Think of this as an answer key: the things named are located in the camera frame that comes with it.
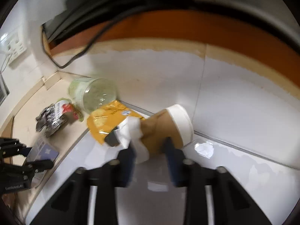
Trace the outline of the silver foil bag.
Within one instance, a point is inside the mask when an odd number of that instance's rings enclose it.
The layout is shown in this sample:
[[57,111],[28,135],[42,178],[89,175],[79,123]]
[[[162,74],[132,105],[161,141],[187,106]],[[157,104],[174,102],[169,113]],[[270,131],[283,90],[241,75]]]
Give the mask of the silver foil bag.
[[51,104],[44,108],[40,115],[36,117],[36,131],[41,132],[45,129],[44,135],[48,138],[56,133],[67,121],[68,117],[61,113],[58,103]]

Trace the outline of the tomato printed green package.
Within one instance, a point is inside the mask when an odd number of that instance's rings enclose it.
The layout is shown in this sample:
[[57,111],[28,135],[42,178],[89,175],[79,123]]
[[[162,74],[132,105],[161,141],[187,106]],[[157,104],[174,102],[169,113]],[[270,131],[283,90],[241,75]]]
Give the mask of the tomato printed green package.
[[65,114],[71,114],[75,120],[83,121],[84,117],[77,107],[72,103],[70,99],[60,98],[54,104],[54,116],[56,120],[59,120]]

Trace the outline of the yellow snack bag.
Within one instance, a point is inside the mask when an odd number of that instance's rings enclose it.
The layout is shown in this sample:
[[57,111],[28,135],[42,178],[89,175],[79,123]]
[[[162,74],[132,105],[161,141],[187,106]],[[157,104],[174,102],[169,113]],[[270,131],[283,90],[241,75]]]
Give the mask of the yellow snack bag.
[[128,116],[145,120],[139,113],[114,100],[91,112],[87,119],[87,126],[93,138],[103,145],[105,137]]

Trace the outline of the brown paper coffee cup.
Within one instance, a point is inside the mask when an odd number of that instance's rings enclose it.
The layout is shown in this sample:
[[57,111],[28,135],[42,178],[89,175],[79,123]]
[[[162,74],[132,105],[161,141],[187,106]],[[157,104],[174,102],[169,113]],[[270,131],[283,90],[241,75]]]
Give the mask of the brown paper coffee cup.
[[177,149],[183,148],[193,139],[192,121],[179,104],[172,105],[140,122],[141,142],[149,152],[149,156],[163,153],[163,144],[170,137]]

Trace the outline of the orange wooden window frame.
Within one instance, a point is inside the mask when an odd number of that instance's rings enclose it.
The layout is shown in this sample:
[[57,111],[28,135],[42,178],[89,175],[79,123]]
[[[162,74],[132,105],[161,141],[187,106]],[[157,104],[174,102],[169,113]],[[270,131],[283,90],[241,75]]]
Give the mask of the orange wooden window frame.
[[85,29],[59,45],[42,34],[41,45],[49,58],[105,47],[209,55],[258,73],[299,97],[299,53],[261,28],[222,15],[192,10],[134,12]]

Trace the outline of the white purple small box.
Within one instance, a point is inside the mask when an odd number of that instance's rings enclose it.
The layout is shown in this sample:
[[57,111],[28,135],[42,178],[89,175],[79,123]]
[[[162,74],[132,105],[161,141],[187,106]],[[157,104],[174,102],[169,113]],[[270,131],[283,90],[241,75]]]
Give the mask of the white purple small box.
[[[42,134],[34,139],[33,147],[25,159],[25,163],[33,161],[51,160],[58,157],[59,152],[49,143],[48,139]],[[31,188],[38,187],[48,171],[38,172],[31,181]]]

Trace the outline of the white wall power socket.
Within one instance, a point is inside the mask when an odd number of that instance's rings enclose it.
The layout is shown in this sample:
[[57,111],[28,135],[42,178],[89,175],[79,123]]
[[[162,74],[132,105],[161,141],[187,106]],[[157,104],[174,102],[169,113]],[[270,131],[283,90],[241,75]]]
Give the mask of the white wall power socket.
[[19,30],[15,29],[11,33],[5,33],[1,36],[1,54],[7,56],[8,64],[12,63],[26,50],[27,47],[22,41]]

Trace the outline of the green label plastic bottle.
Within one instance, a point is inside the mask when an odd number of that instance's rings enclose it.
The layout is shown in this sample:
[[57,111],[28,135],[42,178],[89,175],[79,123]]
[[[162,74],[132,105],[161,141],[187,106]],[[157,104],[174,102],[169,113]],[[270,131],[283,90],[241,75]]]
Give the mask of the green label plastic bottle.
[[76,78],[70,83],[68,94],[76,106],[87,113],[117,98],[115,85],[102,78]]

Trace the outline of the white paper bag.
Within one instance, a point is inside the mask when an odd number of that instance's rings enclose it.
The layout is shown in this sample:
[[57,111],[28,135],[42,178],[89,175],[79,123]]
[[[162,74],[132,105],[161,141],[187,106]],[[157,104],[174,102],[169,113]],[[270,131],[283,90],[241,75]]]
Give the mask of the white paper bag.
[[142,137],[141,119],[128,116],[105,137],[105,143],[109,146],[105,153],[105,160],[115,159],[121,150],[132,147],[136,156],[136,164],[147,161],[149,151],[142,143]]

